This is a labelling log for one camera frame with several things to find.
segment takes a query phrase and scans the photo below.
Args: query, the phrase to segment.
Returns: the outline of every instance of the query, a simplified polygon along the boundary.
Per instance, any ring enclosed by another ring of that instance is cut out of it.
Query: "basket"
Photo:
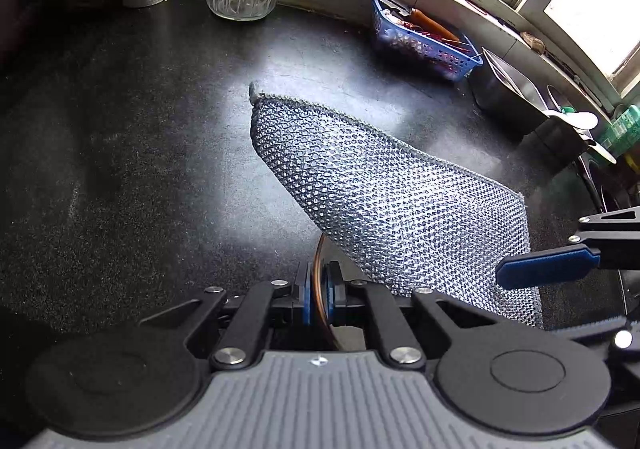
[[[482,57],[467,36],[458,33],[462,42],[473,50],[470,56],[436,39],[396,25],[382,14],[382,10],[380,2],[373,0],[374,44],[377,49],[393,50],[420,60],[449,81],[460,81],[474,67],[482,66]]]

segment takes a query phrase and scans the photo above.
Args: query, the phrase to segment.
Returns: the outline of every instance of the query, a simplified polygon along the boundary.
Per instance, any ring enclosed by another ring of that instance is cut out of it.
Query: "orange knife handle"
[[[408,20],[409,20],[409,23],[413,23],[414,25],[421,26],[422,29],[426,30],[427,32],[432,32],[434,34],[442,36],[445,39],[460,41],[458,36],[456,36],[452,32],[449,32],[446,28],[444,28],[438,22],[434,22],[429,16],[427,16],[421,10],[411,9],[411,13],[409,13]]]

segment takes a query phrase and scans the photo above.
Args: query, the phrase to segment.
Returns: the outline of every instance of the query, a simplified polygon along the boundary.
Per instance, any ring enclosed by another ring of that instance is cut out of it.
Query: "green plastic bottle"
[[[598,142],[613,156],[618,157],[640,140],[640,109],[636,105],[611,122],[609,129],[598,137]]]

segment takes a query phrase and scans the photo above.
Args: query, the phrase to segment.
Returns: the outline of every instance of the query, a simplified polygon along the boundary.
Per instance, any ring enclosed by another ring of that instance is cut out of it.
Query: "countertop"
[[[523,193],[534,250],[594,213],[577,173],[508,136],[466,80],[390,64],[364,29],[300,10],[236,23],[167,0],[52,17],[0,74],[0,417],[21,425],[24,368],[60,335],[207,285],[290,279],[313,255],[318,229],[252,148],[251,80]],[[610,273],[541,295],[547,328],[622,312]]]

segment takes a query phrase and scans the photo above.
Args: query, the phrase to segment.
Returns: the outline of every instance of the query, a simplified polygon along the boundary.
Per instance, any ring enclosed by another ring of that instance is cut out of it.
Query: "mesh cloth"
[[[529,252],[521,195],[324,106],[254,84],[250,99],[255,151],[364,274],[542,327],[537,288],[495,284],[505,255]]]

